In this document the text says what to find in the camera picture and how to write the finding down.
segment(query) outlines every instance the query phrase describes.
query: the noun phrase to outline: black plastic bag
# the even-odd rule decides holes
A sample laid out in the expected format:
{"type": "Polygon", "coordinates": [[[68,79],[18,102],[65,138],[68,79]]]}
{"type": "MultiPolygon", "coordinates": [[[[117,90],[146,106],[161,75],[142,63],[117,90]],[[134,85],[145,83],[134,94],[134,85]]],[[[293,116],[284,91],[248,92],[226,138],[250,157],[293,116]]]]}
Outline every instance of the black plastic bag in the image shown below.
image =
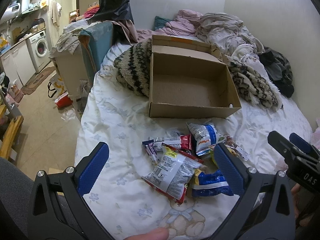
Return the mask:
{"type": "Polygon", "coordinates": [[[133,22],[129,1],[130,0],[99,0],[100,9],[90,21],[131,20],[133,22]]]}

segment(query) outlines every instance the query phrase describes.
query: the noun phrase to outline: metal screw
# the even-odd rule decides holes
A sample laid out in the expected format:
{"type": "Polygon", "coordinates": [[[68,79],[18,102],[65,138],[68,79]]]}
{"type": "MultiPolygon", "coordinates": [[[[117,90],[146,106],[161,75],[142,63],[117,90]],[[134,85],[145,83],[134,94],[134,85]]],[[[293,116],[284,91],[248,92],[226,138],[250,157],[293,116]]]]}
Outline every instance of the metal screw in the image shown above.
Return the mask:
{"type": "Polygon", "coordinates": [[[38,175],[39,177],[42,177],[42,176],[44,175],[44,171],[38,171],[37,175],[38,175]]]}
{"type": "Polygon", "coordinates": [[[284,171],[278,171],[278,175],[283,178],[285,176],[285,173],[284,171]]]}
{"type": "Polygon", "coordinates": [[[250,173],[257,173],[257,169],[254,168],[254,167],[249,167],[249,168],[248,168],[248,171],[249,171],[250,173]]]}
{"type": "Polygon", "coordinates": [[[73,173],[74,170],[75,170],[75,168],[70,166],[70,167],[66,168],[66,173],[73,173]]]}

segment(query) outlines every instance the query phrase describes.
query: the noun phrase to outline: pink comforter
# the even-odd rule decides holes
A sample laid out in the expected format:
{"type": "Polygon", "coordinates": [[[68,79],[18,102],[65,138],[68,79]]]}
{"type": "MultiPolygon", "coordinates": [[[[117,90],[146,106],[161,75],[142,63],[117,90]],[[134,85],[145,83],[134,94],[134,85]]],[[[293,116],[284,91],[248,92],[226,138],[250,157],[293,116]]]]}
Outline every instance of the pink comforter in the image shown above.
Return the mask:
{"type": "Polygon", "coordinates": [[[149,39],[152,35],[196,36],[196,28],[199,26],[201,13],[191,10],[180,10],[176,18],[165,24],[165,27],[156,31],[142,29],[137,30],[139,41],[149,39]]]}

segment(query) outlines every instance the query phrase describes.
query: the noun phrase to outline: washing machine door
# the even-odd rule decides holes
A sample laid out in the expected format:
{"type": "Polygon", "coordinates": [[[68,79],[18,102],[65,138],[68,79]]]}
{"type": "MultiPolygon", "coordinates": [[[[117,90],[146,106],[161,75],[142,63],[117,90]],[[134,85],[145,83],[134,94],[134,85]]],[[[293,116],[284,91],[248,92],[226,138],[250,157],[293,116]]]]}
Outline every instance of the washing machine door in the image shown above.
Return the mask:
{"type": "Polygon", "coordinates": [[[45,39],[39,39],[35,46],[36,55],[44,57],[48,53],[48,44],[45,39]]]}

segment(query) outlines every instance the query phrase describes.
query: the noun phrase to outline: washing machine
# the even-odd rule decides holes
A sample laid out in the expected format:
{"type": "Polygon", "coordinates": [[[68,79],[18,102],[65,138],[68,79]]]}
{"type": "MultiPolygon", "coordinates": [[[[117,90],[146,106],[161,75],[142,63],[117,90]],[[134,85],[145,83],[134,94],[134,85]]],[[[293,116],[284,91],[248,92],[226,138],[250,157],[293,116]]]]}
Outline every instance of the washing machine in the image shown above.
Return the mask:
{"type": "Polygon", "coordinates": [[[50,62],[45,31],[36,33],[28,38],[27,47],[36,73],[39,73],[50,62]]]}

